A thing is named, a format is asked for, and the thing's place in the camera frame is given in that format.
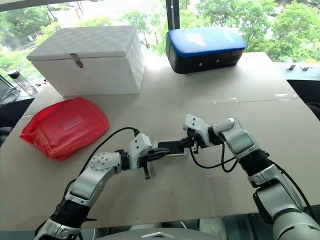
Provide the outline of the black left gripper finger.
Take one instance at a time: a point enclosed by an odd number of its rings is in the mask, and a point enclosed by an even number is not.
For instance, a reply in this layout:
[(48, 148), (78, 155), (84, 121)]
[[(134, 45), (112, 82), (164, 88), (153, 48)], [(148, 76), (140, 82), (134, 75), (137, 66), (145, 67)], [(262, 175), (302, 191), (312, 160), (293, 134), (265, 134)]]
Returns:
[(169, 154), (170, 150), (168, 148), (162, 148), (162, 147), (157, 147), (157, 148), (152, 148), (151, 150), (148, 151), (149, 154)]
[(147, 156), (147, 160), (148, 161), (155, 161), (158, 160), (160, 158), (163, 158), (166, 154), (165, 153), (151, 153)]

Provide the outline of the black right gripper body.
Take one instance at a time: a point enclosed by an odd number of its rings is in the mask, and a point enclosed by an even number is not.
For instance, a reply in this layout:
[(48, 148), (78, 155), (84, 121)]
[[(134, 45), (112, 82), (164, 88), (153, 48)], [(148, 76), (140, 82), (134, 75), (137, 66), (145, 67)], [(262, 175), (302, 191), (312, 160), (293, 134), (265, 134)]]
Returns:
[(199, 153), (199, 148), (204, 149), (208, 146), (206, 145), (204, 139), (201, 137), (199, 133), (196, 133), (195, 130), (188, 128), (187, 129), (187, 146), (191, 148), (191, 152), (193, 154)]

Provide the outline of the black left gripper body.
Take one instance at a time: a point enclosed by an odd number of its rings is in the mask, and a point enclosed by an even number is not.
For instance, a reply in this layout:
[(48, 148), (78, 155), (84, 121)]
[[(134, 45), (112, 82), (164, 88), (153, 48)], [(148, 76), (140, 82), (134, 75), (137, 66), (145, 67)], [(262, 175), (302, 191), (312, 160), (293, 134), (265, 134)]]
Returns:
[(146, 154), (144, 154), (138, 159), (138, 166), (139, 168), (143, 169), (146, 180), (151, 178), (148, 170), (148, 162), (153, 159), (155, 154), (156, 154), (155, 151), (148, 151)]

